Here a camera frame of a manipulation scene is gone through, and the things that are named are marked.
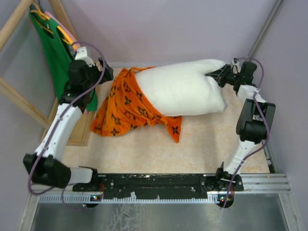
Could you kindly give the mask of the white pillow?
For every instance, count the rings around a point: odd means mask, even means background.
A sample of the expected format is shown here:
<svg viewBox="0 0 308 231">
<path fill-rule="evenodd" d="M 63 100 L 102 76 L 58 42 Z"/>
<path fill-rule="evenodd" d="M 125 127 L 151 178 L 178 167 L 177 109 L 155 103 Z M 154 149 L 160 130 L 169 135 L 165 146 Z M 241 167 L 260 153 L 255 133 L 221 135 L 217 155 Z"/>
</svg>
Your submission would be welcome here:
<svg viewBox="0 0 308 231">
<path fill-rule="evenodd" d="M 136 81 L 150 104 L 164 116 L 198 116 L 228 106 L 218 83 L 209 76 L 225 66 L 216 59 L 170 64 L 140 71 Z"/>
</svg>

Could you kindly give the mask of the orange patterned pillowcase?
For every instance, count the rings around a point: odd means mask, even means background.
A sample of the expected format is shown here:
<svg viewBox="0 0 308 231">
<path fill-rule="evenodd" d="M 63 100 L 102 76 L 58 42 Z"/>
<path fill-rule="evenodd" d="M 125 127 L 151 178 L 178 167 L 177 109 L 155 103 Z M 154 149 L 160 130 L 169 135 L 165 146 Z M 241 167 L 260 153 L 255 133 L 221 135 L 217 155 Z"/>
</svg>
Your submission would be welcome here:
<svg viewBox="0 0 308 231">
<path fill-rule="evenodd" d="M 140 89 L 136 74 L 151 69 L 123 68 L 111 84 L 109 94 L 90 126 L 102 137 L 125 135 L 137 128 L 162 124 L 174 142 L 180 141 L 181 116 L 164 116 L 148 101 Z"/>
</svg>

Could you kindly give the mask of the green tank top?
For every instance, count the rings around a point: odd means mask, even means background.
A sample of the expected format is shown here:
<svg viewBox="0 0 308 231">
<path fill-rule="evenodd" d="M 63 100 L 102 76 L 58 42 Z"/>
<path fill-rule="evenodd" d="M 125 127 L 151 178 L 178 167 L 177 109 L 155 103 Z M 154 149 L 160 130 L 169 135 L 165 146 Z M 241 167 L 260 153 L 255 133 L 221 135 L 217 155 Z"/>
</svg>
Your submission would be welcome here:
<svg viewBox="0 0 308 231">
<path fill-rule="evenodd" d="M 29 17 L 41 40 L 59 104 L 70 104 L 87 92 L 73 106 L 80 107 L 81 111 L 95 111 L 97 95 L 95 89 L 88 90 L 100 78 L 99 69 L 85 61 L 75 60 L 80 45 L 74 44 L 76 40 L 53 17 L 36 8 L 30 9 Z"/>
</svg>

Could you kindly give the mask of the yellow clothes hanger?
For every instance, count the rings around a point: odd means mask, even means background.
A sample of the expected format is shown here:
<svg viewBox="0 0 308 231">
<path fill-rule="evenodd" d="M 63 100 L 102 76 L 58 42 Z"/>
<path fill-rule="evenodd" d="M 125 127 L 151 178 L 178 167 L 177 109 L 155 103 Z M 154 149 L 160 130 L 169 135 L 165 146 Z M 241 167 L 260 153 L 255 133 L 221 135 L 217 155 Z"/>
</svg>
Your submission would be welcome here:
<svg viewBox="0 0 308 231">
<path fill-rule="evenodd" d="M 37 21 L 37 23 L 41 26 L 41 28 L 45 29 L 50 34 L 53 34 L 53 32 L 50 30 L 49 24 L 47 22 L 52 19 L 56 23 L 56 30 L 60 33 L 61 40 L 67 45 L 71 45 L 74 51 L 77 51 L 77 49 L 80 48 L 80 45 L 78 44 L 72 45 L 74 42 L 76 42 L 76 38 L 50 12 L 45 11 L 43 13 L 42 11 L 37 10 L 30 10 L 30 12 L 38 14 L 44 24 L 41 24 L 39 21 Z"/>
</svg>

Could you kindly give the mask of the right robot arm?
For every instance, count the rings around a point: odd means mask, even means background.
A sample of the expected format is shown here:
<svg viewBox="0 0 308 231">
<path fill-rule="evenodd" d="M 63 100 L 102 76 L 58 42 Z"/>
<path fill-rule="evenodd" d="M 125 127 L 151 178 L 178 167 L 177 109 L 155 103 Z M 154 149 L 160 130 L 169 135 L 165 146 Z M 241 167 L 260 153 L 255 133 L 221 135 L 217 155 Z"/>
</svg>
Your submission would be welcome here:
<svg viewBox="0 0 308 231">
<path fill-rule="evenodd" d="M 262 64 L 258 60 L 240 64 L 242 59 L 234 58 L 230 64 L 209 74 L 220 87 L 227 84 L 233 86 L 236 96 L 244 102 L 236 124 L 238 146 L 215 175 L 215 185 L 222 191 L 238 182 L 240 169 L 246 159 L 257 152 L 254 149 L 260 143 L 269 141 L 276 110 L 276 105 L 264 100 L 259 93 L 259 86 L 253 83 L 257 65 L 264 70 Z"/>
</svg>

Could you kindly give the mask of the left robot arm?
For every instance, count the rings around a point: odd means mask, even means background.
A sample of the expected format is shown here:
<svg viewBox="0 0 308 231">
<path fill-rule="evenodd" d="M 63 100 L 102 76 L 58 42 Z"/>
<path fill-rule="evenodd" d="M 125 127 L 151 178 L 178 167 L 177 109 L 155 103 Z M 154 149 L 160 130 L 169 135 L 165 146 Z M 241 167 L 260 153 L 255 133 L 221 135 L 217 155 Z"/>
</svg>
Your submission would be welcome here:
<svg viewBox="0 0 308 231">
<path fill-rule="evenodd" d="M 74 60 L 69 64 L 69 80 L 59 99 L 56 116 L 44 140 L 33 154 L 23 158 L 29 174 L 28 190 L 40 184 L 49 189 L 64 189 L 68 185 L 83 184 L 90 191 L 99 188 L 100 179 L 90 167 L 67 167 L 62 163 L 68 139 L 87 105 L 94 98 L 97 85 L 113 80 L 113 69 L 104 58 L 98 59 L 100 67 L 85 60 Z"/>
</svg>

